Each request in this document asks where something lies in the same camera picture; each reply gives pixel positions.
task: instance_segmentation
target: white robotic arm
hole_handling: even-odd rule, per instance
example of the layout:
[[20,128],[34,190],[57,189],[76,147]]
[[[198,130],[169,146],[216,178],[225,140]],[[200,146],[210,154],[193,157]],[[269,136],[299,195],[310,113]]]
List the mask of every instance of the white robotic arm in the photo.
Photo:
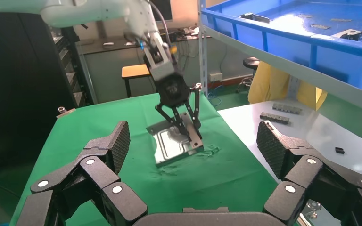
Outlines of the white robotic arm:
[[[186,129],[177,112],[177,107],[186,105],[194,130],[199,134],[199,90],[189,88],[178,72],[175,57],[160,37],[151,5],[160,14],[149,0],[0,0],[0,12],[40,14],[42,19],[53,27],[70,27],[92,21],[124,17],[132,38],[137,43],[142,42],[145,45],[145,63],[160,95],[160,104],[156,106],[157,111],[169,123],[177,126],[182,134],[189,137],[190,131]],[[196,93],[194,111],[189,105],[192,91]],[[162,110],[162,106],[171,108],[174,118],[170,118]]]
[[[144,50],[154,80],[165,77],[163,73],[174,72],[171,66],[173,62],[166,47],[163,48],[163,41],[147,0],[0,0],[0,12],[40,14],[52,27],[70,27],[123,17],[133,36],[145,42],[148,47]],[[153,59],[152,48],[156,49],[161,60]]]

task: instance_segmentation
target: blue cable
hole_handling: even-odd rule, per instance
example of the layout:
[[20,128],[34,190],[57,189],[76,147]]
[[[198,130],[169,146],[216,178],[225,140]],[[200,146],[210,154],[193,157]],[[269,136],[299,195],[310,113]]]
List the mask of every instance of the blue cable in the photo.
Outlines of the blue cable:
[[210,92],[210,93],[207,94],[207,99],[210,101],[210,103],[211,103],[212,105],[213,105],[213,102],[212,102],[213,99],[219,100],[219,103],[218,103],[218,104],[213,105],[213,107],[215,107],[215,108],[216,108],[218,105],[220,105],[221,102],[222,102],[222,100],[216,96],[216,90],[217,90],[218,88],[220,88],[220,87],[223,87],[223,85],[217,86],[216,88],[213,89],[213,92]]

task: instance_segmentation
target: green table cover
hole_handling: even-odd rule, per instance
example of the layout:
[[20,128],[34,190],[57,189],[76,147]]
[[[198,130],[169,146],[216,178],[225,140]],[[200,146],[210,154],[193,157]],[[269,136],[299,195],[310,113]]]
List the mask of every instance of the green table cover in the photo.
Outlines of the green table cover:
[[[134,97],[77,109],[59,118],[34,166],[10,225],[15,225],[30,186],[73,161],[91,139],[110,134],[118,121],[130,126],[130,150],[119,174],[147,204],[149,213],[182,212],[184,207],[262,211],[276,181],[201,95],[200,132],[204,151],[157,168],[156,143],[146,127],[162,121],[154,109],[159,95]],[[108,223],[91,201],[78,208],[68,226]]]

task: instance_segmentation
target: workbench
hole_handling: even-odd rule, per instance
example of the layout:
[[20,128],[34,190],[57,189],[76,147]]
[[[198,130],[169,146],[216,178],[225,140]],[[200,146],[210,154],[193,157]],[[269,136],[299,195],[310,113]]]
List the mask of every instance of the workbench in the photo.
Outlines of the workbench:
[[[193,106],[194,97],[190,98]],[[110,134],[118,121],[129,123],[131,143],[119,174],[147,204],[149,213],[182,212],[182,208],[262,211],[277,182],[223,118],[201,95],[200,132],[204,151],[156,167],[156,143],[146,127],[163,120],[154,106],[159,95],[92,105],[59,118],[31,172],[10,225],[15,225],[30,186],[73,161],[91,139]],[[91,201],[81,205],[68,226],[107,225]]]
[[[298,107],[303,111],[300,114],[276,111],[272,109],[274,103]],[[259,122],[262,121],[259,115],[262,112],[290,118],[288,125],[280,123],[273,124],[280,133],[286,136],[307,140],[328,160],[362,174],[362,138],[298,101],[288,99],[267,101],[219,111],[219,114],[232,131],[275,180],[277,180],[277,178],[256,144]],[[345,154],[336,153],[335,147],[343,148]],[[318,218],[311,220],[313,224],[328,226],[340,225],[340,221],[334,219],[324,208],[317,211],[317,213]]]

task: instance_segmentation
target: blue storage crate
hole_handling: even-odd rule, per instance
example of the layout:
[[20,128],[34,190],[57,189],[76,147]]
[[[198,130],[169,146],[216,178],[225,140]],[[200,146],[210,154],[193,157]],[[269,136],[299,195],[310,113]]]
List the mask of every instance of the blue storage crate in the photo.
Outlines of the blue storage crate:
[[[271,21],[238,18],[249,12]],[[203,9],[202,23],[362,89],[362,41],[331,37],[348,29],[362,31],[362,0],[229,0]]]

